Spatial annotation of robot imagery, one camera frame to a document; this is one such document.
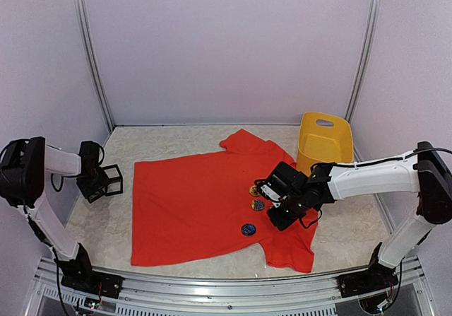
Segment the red t-shirt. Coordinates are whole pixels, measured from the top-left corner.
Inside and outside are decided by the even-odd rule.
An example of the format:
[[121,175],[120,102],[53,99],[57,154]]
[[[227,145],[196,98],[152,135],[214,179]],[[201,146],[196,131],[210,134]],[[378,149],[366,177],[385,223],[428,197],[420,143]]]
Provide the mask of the red t-shirt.
[[[272,141],[239,130],[220,151],[134,166],[131,263],[138,267],[181,264],[259,244],[268,265],[309,273],[315,210],[279,231],[265,211],[254,211],[249,189],[278,163],[294,159]],[[256,233],[242,235],[251,223]]]

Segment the blue starry round brooch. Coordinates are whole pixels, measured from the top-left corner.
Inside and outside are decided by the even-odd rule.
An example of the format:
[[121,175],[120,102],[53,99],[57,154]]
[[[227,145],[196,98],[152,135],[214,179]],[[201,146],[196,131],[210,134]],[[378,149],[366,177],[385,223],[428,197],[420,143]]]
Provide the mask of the blue starry round brooch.
[[256,233],[256,226],[251,223],[246,223],[241,227],[242,235],[250,237]]

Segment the black display box left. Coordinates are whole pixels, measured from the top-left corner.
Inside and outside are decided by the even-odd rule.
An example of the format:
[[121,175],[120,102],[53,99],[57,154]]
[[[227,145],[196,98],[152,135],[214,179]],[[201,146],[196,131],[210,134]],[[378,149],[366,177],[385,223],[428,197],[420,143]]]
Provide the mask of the black display box left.
[[87,201],[91,204],[94,201],[98,200],[99,198],[103,197],[105,195],[105,189],[103,187],[101,188],[88,188],[85,191],[85,198]]

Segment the black display box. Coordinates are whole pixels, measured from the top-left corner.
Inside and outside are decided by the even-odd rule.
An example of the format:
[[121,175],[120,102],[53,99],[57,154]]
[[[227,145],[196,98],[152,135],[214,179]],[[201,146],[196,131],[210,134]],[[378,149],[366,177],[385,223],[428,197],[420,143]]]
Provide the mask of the black display box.
[[105,195],[105,189],[103,187],[101,188],[88,188],[85,191],[85,198],[87,201],[91,204],[94,201],[98,200],[99,198],[103,197]]
[[105,196],[115,196],[124,192],[124,178],[117,164],[102,167],[107,176]]

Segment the right aluminium corner post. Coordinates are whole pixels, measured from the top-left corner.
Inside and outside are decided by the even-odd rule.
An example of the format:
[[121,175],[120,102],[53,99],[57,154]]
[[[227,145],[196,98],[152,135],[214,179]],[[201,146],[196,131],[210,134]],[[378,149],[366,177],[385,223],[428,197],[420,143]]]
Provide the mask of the right aluminium corner post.
[[369,2],[369,10],[364,30],[364,39],[359,55],[356,74],[352,84],[352,92],[350,94],[350,99],[348,101],[347,109],[345,112],[345,120],[349,123],[352,122],[352,119],[357,109],[359,96],[362,92],[362,86],[364,83],[364,78],[366,76],[366,71],[370,60],[374,41],[374,35],[376,32],[377,22],[379,18],[380,5],[381,0],[370,0]]

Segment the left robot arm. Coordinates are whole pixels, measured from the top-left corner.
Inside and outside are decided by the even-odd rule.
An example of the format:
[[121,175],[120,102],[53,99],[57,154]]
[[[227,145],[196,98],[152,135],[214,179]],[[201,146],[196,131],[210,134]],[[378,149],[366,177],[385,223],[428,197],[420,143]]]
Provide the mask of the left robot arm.
[[35,236],[84,291],[94,290],[99,276],[92,270],[85,248],[67,232],[50,206],[45,174],[74,179],[92,203],[108,193],[110,179],[102,167],[104,157],[105,151],[97,142],[83,141],[75,154],[50,146],[43,136],[12,140],[1,150],[1,197],[9,206],[23,210]]

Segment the aluminium front rail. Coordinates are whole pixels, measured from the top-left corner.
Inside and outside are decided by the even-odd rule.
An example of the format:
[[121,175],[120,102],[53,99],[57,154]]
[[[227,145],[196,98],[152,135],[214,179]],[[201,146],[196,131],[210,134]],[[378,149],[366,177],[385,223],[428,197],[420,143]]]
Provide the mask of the aluminium front rail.
[[405,259],[402,281],[379,291],[344,297],[338,278],[344,272],[256,279],[193,279],[113,269],[123,277],[117,298],[58,284],[56,265],[42,258],[19,315],[365,315],[376,299],[379,315],[437,315],[433,295],[417,258]]

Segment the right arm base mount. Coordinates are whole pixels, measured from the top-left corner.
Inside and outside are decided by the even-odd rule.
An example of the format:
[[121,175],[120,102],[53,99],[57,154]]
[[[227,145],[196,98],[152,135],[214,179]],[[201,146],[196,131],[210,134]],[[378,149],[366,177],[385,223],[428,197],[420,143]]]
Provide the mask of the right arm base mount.
[[385,267],[379,263],[378,253],[381,245],[382,242],[375,247],[365,270],[339,275],[337,282],[342,298],[379,291],[400,283],[395,268]]

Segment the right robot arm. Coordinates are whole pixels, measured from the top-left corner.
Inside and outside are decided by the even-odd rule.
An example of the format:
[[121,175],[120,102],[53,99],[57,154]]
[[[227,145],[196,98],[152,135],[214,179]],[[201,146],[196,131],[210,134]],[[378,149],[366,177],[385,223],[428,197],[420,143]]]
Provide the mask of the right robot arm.
[[419,203],[375,249],[361,275],[362,285],[375,291],[389,277],[403,257],[420,244],[437,225],[451,220],[451,171],[441,158],[443,148],[419,142],[417,148],[397,156],[354,163],[316,163],[309,175],[285,162],[278,163],[256,190],[273,203],[268,210],[272,224],[284,231],[301,221],[311,209],[350,197],[389,192],[412,192]]

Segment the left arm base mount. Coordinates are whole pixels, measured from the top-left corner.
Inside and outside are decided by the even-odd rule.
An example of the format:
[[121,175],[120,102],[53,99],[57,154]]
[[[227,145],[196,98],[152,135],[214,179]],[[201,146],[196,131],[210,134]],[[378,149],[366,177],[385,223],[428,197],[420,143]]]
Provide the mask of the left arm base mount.
[[63,273],[61,279],[63,286],[99,297],[119,298],[124,278],[116,274],[95,271],[88,252],[81,244],[78,244],[74,259],[63,260],[58,256],[55,257],[55,262]]

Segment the black display box right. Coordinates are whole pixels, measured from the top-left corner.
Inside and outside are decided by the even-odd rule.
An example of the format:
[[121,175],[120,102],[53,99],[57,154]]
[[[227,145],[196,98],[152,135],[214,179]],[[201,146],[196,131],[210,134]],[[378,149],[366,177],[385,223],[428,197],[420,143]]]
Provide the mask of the black display box right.
[[124,178],[117,164],[102,167],[107,176],[105,196],[115,196],[124,192]]

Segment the yellow round brooch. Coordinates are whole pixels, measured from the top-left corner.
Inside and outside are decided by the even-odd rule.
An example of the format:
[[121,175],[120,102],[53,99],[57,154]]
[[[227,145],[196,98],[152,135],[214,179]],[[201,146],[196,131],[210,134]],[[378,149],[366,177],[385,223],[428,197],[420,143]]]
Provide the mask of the yellow round brooch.
[[253,196],[253,197],[258,197],[258,196],[260,195],[260,194],[258,193],[258,191],[257,191],[257,187],[256,187],[256,186],[250,187],[249,193],[250,193],[250,195]]

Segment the yellow plastic basket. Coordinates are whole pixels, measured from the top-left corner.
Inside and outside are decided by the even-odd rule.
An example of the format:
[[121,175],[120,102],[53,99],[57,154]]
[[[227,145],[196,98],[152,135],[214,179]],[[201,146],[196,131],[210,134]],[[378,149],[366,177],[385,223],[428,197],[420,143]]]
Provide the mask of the yellow plastic basket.
[[298,142],[297,170],[306,175],[315,163],[351,163],[354,147],[350,124],[320,112],[303,114]]

